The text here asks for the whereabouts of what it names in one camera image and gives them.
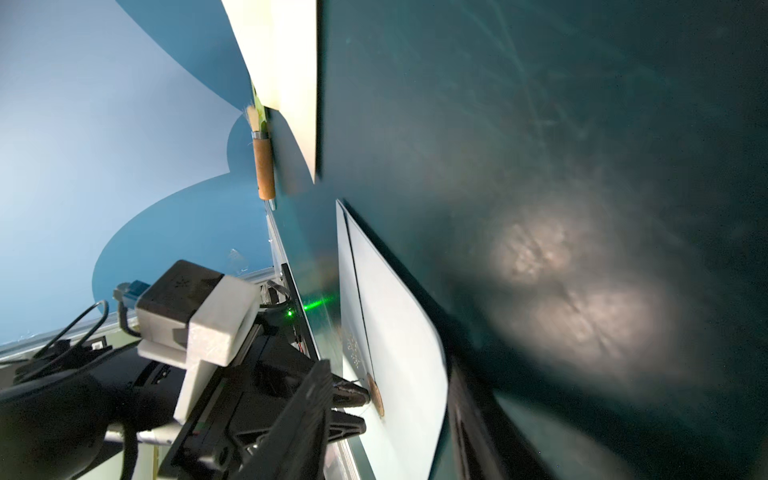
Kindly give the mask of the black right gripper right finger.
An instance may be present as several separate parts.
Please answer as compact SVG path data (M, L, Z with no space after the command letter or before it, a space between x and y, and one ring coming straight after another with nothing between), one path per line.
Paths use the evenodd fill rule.
M551 470L508 418L490 388L453 359L447 413L461 479L550 479Z

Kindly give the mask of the cream yellow envelope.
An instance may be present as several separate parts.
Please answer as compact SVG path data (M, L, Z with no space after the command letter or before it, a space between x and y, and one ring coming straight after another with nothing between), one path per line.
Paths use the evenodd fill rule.
M318 3L314 0L223 0L261 104L280 112L316 179Z

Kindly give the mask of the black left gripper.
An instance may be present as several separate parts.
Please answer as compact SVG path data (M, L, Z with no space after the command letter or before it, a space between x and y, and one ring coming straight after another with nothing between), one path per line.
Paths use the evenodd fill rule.
M266 436L304 377L318 360L282 335L258 335L218 368L193 413L161 463L160 479L232 479L247 462L250 446ZM334 408L362 407L369 391L341 377L332 378ZM327 415L327 442L367 431L363 418L338 410Z

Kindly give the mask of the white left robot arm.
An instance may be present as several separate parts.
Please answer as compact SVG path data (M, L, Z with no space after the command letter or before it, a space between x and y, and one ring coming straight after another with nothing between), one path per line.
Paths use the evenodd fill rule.
M115 455L131 478L144 432L168 428L171 479L319 479L330 443L361 435L369 392L299 349L285 311L260 312L232 364L215 367L184 420L184 371L135 344L48 364L1 392L1 475L75 479Z

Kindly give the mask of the light teal envelope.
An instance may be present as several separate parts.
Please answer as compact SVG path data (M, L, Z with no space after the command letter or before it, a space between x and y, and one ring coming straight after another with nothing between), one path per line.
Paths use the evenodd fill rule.
M445 418L445 354L431 320L351 212L336 205L345 377L371 396L352 414L378 479L427 479Z

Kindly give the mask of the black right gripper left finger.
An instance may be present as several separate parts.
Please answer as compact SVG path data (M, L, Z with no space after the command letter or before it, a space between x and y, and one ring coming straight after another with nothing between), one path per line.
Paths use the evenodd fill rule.
M317 362L236 477L321 478L330 430L332 386L330 362Z

